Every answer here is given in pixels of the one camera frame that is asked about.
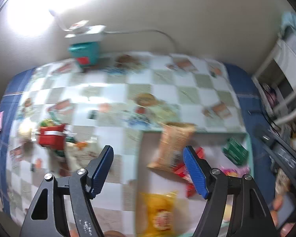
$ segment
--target white cable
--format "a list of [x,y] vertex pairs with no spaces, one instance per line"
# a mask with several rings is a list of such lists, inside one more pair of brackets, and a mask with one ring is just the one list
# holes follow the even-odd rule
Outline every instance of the white cable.
[[49,9],[50,14],[56,19],[57,25],[65,32],[72,32],[72,30],[69,30],[65,23],[62,21],[62,19],[59,17],[59,15],[52,9]]
[[133,31],[104,31],[104,34],[133,34],[133,33],[140,33],[140,32],[157,32],[163,34],[168,38],[174,48],[174,53],[178,53],[178,47],[176,45],[176,41],[167,33],[160,31],[158,29],[141,29],[141,30],[133,30]]

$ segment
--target teal box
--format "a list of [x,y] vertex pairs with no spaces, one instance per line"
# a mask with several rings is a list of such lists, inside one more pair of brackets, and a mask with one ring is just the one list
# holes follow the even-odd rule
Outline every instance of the teal box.
[[100,45],[98,42],[72,44],[68,51],[76,59],[81,68],[94,66],[99,58]]

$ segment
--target red candy wrapper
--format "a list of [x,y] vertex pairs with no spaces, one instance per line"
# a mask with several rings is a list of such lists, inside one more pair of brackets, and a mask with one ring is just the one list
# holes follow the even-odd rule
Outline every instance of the red candy wrapper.
[[[198,147],[195,153],[200,159],[204,158],[204,149],[202,147]],[[188,184],[186,186],[186,196],[188,198],[193,196],[196,193],[195,186],[193,184],[190,174],[188,173],[188,170],[186,169],[184,162],[178,164],[173,172],[177,174],[179,177],[182,177],[183,179],[188,181]]]

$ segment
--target table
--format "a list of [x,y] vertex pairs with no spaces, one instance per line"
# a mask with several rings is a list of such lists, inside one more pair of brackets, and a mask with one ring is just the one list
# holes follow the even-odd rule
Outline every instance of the table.
[[[108,144],[114,149],[106,183],[91,203],[104,231],[117,230],[126,236],[135,234],[137,162],[144,131],[160,132],[160,122],[179,121],[196,124],[201,133],[245,133],[239,102],[223,64],[186,55],[127,54],[135,61],[126,70],[116,67],[123,54],[103,55],[97,68],[86,73],[80,72],[73,59],[35,70],[12,123],[6,162],[10,212],[18,224],[22,224],[43,176],[66,173],[65,165],[35,142],[24,148],[17,161],[18,127],[27,116],[34,123],[48,118],[48,108],[60,101],[70,101],[62,122],[76,133],[77,140],[95,136],[99,147]],[[182,67],[174,67],[172,59]],[[229,111],[226,118],[213,116],[209,110],[221,102]],[[37,162],[40,166],[32,170]],[[74,230],[68,197],[65,204],[69,228]]]

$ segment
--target yellow snack bag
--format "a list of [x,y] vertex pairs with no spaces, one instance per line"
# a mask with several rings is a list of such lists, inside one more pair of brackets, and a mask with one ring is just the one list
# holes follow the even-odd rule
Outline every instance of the yellow snack bag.
[[174,236],[172,211],[176,191],[166,194],[142,193],[147,206],[148,226],[144,237]]

